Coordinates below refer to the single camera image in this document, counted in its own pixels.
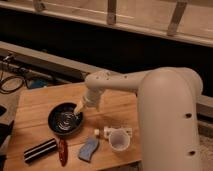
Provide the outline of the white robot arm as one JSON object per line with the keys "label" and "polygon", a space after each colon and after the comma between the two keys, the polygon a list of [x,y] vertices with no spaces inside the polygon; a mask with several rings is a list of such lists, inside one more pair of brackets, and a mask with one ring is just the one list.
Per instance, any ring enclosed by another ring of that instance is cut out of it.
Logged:
{"label": "white robot arm", "polygon": [[143,171],[202,171],[196,103],[203,82],[190,68],[161,67],[85,78],[86,93],[74,112],[96,107],[107,89],[137,95]]}

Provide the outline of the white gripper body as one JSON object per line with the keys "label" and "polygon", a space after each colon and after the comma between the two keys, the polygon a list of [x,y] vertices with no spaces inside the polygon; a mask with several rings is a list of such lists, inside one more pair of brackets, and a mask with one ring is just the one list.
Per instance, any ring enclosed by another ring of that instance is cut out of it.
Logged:
{"label": "white gripper body", "polygon": [[87,89],[83,95],[83,103],[86,107],[98,108],[101,100],[102,91]]}

